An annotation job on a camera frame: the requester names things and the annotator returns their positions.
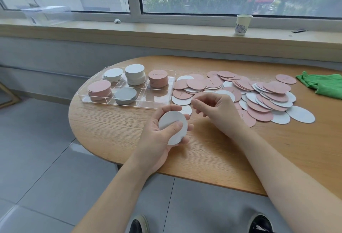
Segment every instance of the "black and white sneaker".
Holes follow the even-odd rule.
[[[148,222],[144,215],[134,217],[129,233],[149,233]]]
[[[251,217],[248,226],[248,233],[274,233],[270,220],[262,213],[254,214]]]

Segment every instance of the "windowsill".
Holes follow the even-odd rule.
[[[241,37],[233,27],[101,21],[41,27],[0,19],[0,36],[342,62],[342,34],[334,32],[249,28]]]

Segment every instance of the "person's right hand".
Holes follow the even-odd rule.
[[[199,93],[191,101],[196,113],[208,116],[212,123],[227,136],[232,137],[246,124],[240,118],[232,99],[218,93]]]

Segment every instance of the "tile floor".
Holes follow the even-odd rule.
[[[66,105],[25,99],[0,109],[0,120],[0,233],[70,232],[115,165],[75,140]],[[151,233],[245,232],[252,210],[291,232],[266,197],[165,175],[147,181],[133,216],[145,214]]]

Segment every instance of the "forearm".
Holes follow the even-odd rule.
[[[124,232],[146,179],[128,159],[72,233]]]
[[[341,232],[342,200],[242,126],[233,140],[294,232]]]

